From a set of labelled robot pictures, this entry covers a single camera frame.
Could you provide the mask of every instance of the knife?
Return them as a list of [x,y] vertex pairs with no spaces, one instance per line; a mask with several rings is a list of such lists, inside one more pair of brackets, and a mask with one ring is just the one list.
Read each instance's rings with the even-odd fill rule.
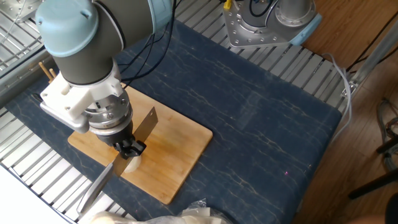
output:
[[[134,132],[133,135],[136,141],[144,142],[155,128],[157,122],[156,110],[153,107]],[[113,162],[105,167],[105,170],[102,171],[99,177],[92,183],[90,188],[81,198],[81,201],[77,207],[77,212],[80,214],[80,216],[83,216],[91,208],[91,206],[95,204],[98,195],[101,193],[106,183],[108,183],[108,181],[112,178],[113,174],[116,175],[116,177],[120,177],[122,175],[126,167],[131,162],[132,158],[133,157],[129,157],[125,159],[121,153],[119,153]]]

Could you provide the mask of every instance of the wooden floor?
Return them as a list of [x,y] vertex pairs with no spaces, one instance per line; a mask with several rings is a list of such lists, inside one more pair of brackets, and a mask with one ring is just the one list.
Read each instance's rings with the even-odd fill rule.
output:
[[315,0],[323,19],[304,43],[318,55],[331,53],[348,67],[398,11],[397,0]]
[[[398,192],[398,183],[357,200],[347,197],[356,187],[385,174],[382,157],[375,153],[382,143],[376,106],[383,96],[398,105],[398,54],[378,65],[359,87],[353,98],[352,122],[329,145],[294,224],[346,223],[362,215],[384,213],[389,198]],[[387,113],[386,120],[393,115]]]

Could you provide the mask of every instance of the plastic bag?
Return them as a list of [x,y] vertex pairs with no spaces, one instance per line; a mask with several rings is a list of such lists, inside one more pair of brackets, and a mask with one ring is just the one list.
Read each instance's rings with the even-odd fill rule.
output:
[[[182,218],[186,216],[205,218],[204,220],[197,218],[198,222],[191,222],[192,224],[233,224],[222,212],[207,207],[205,198],[191,203],[179,216]],[[184,219],[187,224],[191,224],[189,220]]]
[[193,202],[177,217],[164,216],[145,222],[122,218],[117,214],[100,212],[90,224],[233,224],[223,213],[207,207],[206,199]]
[[146,222],[130,220],[110,212],[99,212],[92,219],[90,224],[187,224],[183,218],[165,216],[154,218]]

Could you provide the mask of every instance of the bamboo cutting board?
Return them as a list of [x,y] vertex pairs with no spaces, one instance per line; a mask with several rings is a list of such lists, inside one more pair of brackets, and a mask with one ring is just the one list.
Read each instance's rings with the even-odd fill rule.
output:
[[[127,87],[133,109],[133,132],[154,106],[158,123],[145,144],[140,166],[121,177],[164,204],[169,204],[205,150],[213,133],[202,125]],[[95,134],[74,132],[68,142],[106,166],[118,152],[101,142]]]

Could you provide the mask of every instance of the dark blue tablecloth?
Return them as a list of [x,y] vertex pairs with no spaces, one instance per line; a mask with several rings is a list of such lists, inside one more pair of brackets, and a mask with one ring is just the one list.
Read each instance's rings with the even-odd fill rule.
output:
[[[162,42],[152,49],[149,65],[162,53]],[[120,53],[117,61],[126,63],[139,48]],[[125,76],[133,75],[142,59],[136,63]],[[46,86],[43,77],[6,108],[95,180],[104,167],[71,147],[72,130],[31,97]],[[214,133],[170,205],[124,179],[111,180],[104,191],[138,220],[177,215],[207,198],[236,223],[290,223],[341,119],[336,109],[181,23],[164,61],[132,86]]]

